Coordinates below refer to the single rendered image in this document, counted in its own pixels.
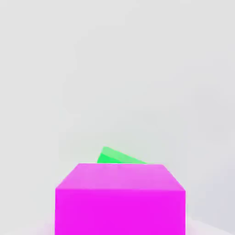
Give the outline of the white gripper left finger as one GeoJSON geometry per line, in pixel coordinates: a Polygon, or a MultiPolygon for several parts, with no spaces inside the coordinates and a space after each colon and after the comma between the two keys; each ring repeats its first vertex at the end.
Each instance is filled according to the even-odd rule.
{"type": "Polygon", "coordinates": [[[54,213],[40,216],[36,220],[35,235],[54,235],[54,213]]]}

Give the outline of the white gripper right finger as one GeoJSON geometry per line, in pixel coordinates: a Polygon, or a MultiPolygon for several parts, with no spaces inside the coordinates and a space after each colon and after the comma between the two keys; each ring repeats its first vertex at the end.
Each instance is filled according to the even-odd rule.
{"type": "Polygon", "coordinates": [[[186,219],[186,235],[233,235],[222,229],[210,226],[191,217],[186,219]]]}

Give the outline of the small magenta cube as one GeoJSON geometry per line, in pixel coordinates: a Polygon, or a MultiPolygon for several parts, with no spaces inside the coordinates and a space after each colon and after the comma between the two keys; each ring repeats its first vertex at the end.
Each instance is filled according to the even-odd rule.
{"type": "Polygon", "coordinates": [[[55,190],[55,235],[185,235],[186,192],[161,164],[80,163],[55,190]]]}

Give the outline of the small green cube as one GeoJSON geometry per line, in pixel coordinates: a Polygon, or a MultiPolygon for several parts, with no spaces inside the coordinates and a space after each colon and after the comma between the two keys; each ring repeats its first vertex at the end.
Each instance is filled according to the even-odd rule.
{"type": "Polygon", "coordinates": [[[98,163],[145,164],[145,162],[130,157],[110,147],[103,147],[97,160],[98,163]]]}

